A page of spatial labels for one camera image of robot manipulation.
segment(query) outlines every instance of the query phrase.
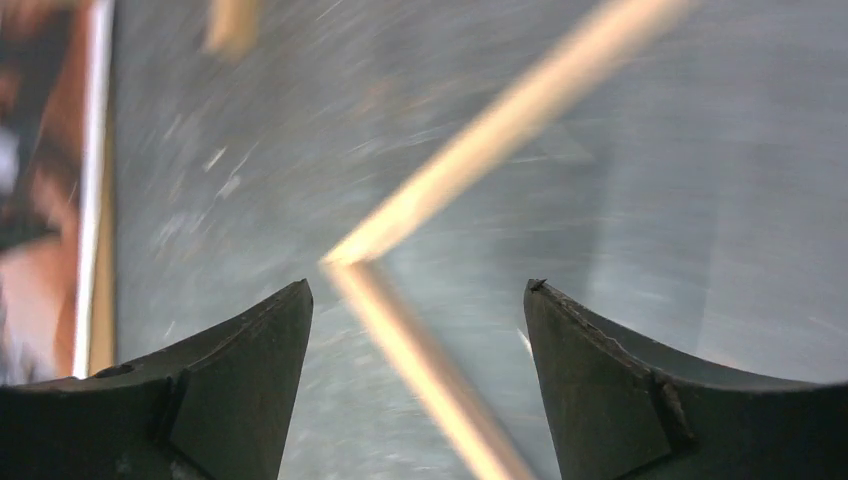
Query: magazine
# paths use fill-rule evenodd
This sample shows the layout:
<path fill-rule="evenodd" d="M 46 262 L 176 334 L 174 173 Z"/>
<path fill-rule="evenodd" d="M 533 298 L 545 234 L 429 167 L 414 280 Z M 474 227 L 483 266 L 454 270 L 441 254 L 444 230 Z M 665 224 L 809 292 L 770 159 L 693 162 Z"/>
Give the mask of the magazine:
<path fill-rule="evenodd" d="M 0 383 L 88 375 L 111 0 L 0 2 Z"/>

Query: white edge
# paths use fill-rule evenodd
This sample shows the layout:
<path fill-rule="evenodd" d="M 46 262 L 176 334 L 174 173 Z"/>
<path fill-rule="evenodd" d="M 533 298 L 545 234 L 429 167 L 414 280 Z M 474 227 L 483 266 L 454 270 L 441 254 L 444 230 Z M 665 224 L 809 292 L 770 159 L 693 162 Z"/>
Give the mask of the white edge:
<path fill-rule="evenodd" d="M 88 19 L 88 77 L 85 89 L 85 140 L 80 200 L 82 214 L 73 361 L 73 376 L 77 378 L 89 375 L 91 307 L 94 298 L 97 234 L 100 226 L 113 13 L 114 0 L 95 0 Z"/>

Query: dark gray surface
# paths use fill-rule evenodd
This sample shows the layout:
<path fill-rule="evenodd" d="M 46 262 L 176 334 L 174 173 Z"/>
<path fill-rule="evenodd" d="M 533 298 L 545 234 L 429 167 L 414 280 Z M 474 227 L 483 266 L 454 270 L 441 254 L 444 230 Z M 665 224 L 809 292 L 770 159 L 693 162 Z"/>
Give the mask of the dark gray surface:
<path fill-rule="evenodd" d="M 469 478 L 315 262 L 592 2 L 266 3 L 233 66 L 199 54 L 204 2 L 119 2 L 120 356 L 308 277 L 282 477 Z M 711 360 L 846 377 L 845 5 L 709 2 L 386 258 L 542 478 L 531 277 Z"/>

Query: orange printed image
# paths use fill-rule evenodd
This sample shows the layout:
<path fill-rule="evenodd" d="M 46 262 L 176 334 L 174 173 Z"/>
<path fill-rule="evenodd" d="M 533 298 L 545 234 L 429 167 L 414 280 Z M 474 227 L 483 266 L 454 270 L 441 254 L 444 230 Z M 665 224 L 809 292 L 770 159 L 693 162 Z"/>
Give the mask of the orange printed image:
<path fill-rule="evenodd" d="M 0 7 L 0 383 L 72 374 L 89 9 Z"/>

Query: wood strip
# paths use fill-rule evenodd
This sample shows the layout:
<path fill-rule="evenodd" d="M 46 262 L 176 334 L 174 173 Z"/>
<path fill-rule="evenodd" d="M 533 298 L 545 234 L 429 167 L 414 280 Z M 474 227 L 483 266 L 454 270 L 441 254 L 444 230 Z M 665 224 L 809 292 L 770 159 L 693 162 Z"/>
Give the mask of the wood strip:
<path fill-rule="evenodd" d="M 235 60 L 258 37 L 259 0 L 210 0 L 206 50 Z"/>
<path fill-rule="evenodd" d="M 478 478 L 535 478 L 473 387 L 372 265 L 329 264 L 325 271 Z"/>
<path fill-rule="evenodd" d="M 115 169 L 111 111 L 106 118 L 88 357 L 88 371 L 92 375 L 115 363 Z"/>
<path fill-rule="evenodd" d="M 611 0 L 602 5 L 386 199 L 325 261 L 353 263 L 384 254 L 535 137 L 692 3 Z"/>

